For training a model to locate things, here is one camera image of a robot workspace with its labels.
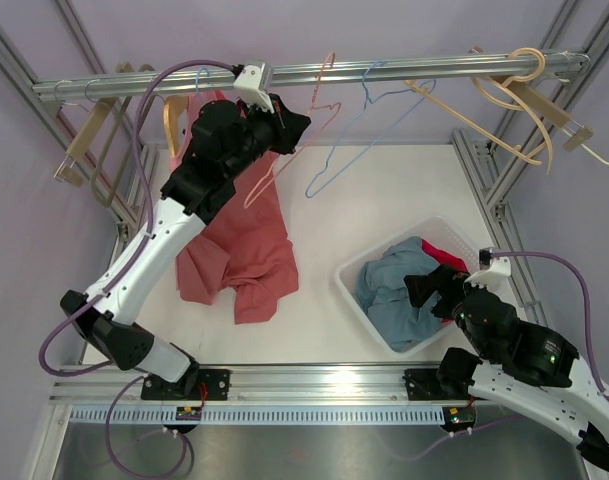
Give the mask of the magenta t shirt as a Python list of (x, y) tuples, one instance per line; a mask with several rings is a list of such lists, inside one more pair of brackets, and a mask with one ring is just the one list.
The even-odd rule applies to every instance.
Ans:
[(448, 265), (457, 271), (468, 271), (466, 263), (461, 258), (436, 248), (425, 239), (422, 240), (422, 250), (425, 254), (435, 259), (440, 265)]

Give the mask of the blue grey t shirt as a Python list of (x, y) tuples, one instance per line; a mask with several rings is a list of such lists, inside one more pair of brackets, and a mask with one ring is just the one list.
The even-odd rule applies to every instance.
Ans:
[(390, 349), (401, 352), (414, 341), (435, 335), (442, 320), (431, 313), (436, 303), (411, 306), (404, 284), (407, 275), (428, 275), (439, 263), (422, 250), (422, 239), (409, 237), (364, 263), (355, 282), (361, 310)]

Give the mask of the salmon pink t shirt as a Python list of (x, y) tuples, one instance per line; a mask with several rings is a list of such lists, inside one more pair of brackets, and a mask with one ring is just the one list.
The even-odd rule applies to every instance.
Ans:
[(210, 305), (235, 291), (237, 324), (269, 321), (278, 301), (299, 288), (299, 274), (274, 185), (249, 207), (246, 196), (278, 159), (264, 154), (234, 182), (236, 193), (176, 257), (176, 287), (187, 302)]

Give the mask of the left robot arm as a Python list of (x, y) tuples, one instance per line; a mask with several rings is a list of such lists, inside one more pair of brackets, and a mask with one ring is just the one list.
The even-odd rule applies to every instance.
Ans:
[(147, 372), (178, 399), (196, 392), (198, 362), (136, 319), (159, 277), (231, 201), (235, 180), (267, 152), (293, 152), (310, 126), (309, 116), (290, 111), (278, 95), (270, 99), (270, 111), (242, 110), (229, 100), (204, 105), (151, 221), (100, 279), (85, 292), (67, 291), (60, 301), (79, 335), (112, 364)]

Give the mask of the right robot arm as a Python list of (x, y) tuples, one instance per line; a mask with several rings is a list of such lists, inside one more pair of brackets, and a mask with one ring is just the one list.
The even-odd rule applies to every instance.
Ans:
[(515, 307), (465, 272), (441, 265), (404, 279), (414, 307), (454, 321), (472, 346), (451, 347), (436, 371), (448, 397), (490, 400), (536, 421), (609, 472), (609, 401), (588, 362), (557, 332), (519, 318)]

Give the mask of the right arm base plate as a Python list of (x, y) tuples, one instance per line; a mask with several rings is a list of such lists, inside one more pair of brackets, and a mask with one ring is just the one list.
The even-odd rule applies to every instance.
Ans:
[(442, 368), (409, 368), (404, 371), (402, 379), (409, 400), (477, 400), (468, 392), (470, 384), (465, 377), (445, 372)]

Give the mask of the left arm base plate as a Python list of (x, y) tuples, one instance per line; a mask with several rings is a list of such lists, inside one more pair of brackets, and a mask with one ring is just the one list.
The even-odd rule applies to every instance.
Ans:
[(147, 401), (226, 401), (230, 380), (231, 371), (225, 368), (190, 367), (177, 382), (151, 374), (144, 380), (140, 398)]

